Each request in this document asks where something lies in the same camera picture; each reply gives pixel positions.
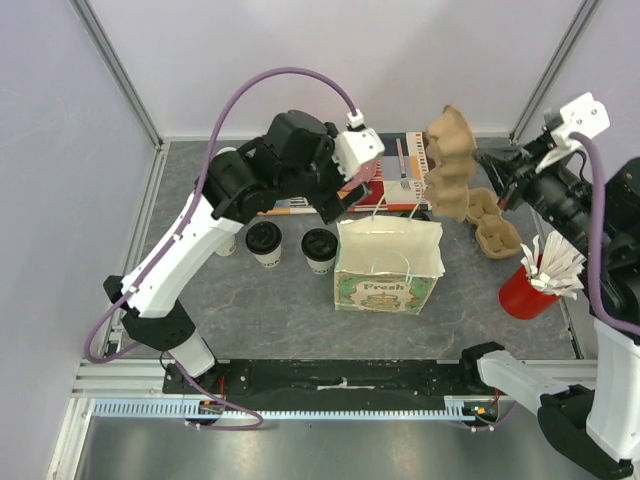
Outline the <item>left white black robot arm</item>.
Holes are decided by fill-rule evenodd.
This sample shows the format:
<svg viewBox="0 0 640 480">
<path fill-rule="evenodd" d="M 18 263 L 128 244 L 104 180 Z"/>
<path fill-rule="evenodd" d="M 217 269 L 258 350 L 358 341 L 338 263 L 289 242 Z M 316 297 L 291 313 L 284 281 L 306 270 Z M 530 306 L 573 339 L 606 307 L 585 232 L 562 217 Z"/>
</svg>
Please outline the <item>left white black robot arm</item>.
<svg viewBox="0 0 640 480">
<path fill-rule="evenodd" d="M 219 382 L 217 360 L 178 297 L 206 260 L 244 225 L 280 200 L 303 197 L 324 223 L 334 222 L 371 190 L 360 182 L 339 193 L 384 154 L 372 128 L 338 131 L 298 110 L 278 114 L 267 132 L 216 154 L 185 207 L 143 262 L 128 275 L 110 276 L 104 289 L 124 310 L 129 337 L 169 353 L 185 382 L 208 393 Z"/>
</svg>

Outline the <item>white paper cup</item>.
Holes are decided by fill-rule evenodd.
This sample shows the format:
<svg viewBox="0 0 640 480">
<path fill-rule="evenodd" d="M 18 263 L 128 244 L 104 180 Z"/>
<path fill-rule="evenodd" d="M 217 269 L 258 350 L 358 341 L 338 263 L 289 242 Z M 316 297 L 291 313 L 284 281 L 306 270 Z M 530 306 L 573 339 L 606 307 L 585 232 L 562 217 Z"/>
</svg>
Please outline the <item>white paper cup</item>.
<svg viewBox="0 0 640 480">
<path fill-rule="evenodd" d="M 281 259 L 282 232 L 270 221 L 261 221 L 252 225 L 245 235 L 247 249 L 265 268 L 273 268 Z"/>
<path fill-rule="evenodd" d="M 232 255 L 235 250 L 236 236 L 232 234 L 219 245 L 219 247 L 215 250 L 215 253 L 220 257 L 228 257 Z"/>
<path fill-rule="evenodd" d="M 308 230 L 301 240 L 301 250 L 314 274 L 324 275 L 334 265 L 338 239 L 334 233 L 323 228 Z"/>
</svg>

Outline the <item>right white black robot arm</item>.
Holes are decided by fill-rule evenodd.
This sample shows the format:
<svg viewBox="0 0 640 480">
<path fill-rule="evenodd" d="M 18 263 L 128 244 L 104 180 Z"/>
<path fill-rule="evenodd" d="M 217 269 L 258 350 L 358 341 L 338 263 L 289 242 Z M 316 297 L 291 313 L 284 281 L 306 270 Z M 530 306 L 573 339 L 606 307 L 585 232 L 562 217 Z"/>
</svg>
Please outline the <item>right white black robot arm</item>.
<svg viewBox="0 0 640 480">
<path fill-rule="evenodd" d="M 559 383 L 495 342 L 463 351 L 458 381 L 477 394 L 495 387 L 535 414 L 551 446 L 599 479 L 626 479 L 639 460 L 639 161 L 610 180 L 585 135 L 572 133 L 592 182 L 573 194 L 549 167 L 522 198 L 587 259 L 587 298 L 598 341 L 596 386 Z"/>
</svg>

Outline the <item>green paper gift bag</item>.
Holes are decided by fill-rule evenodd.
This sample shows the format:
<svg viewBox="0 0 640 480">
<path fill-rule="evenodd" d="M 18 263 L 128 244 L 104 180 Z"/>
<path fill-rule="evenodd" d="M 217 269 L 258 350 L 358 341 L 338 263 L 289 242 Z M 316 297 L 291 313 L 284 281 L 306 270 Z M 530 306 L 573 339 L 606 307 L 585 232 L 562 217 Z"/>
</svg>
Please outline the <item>green paper gift bag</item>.
<svg viewBox="0 0 640 480">
<path fill-rule="evenodd" d="M 439 222 L 415 217 L 423 182 L 409 181 L 418 195 L 407 217 L 371 215 L 338 223 L 334 265 L 337 311 L 418 315 L 445 274 Z"/>
</svg>

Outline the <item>black coffee cup lid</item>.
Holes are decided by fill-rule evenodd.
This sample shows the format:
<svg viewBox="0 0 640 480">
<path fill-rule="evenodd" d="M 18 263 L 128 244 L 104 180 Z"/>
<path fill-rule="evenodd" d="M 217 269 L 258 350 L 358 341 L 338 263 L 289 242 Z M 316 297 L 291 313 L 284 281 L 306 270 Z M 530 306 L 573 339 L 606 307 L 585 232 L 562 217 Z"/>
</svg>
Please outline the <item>black coffee cup lid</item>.
<svg viewBox="0 0 640 480">
<path fill-rule="evenodd" d="M 304 255 L 313 261 L 324 262 L 335 257 L 338 247 L 336 235 L 323 228 L 308 230 L 302 240 L 301 249 Z"/>
</svg>

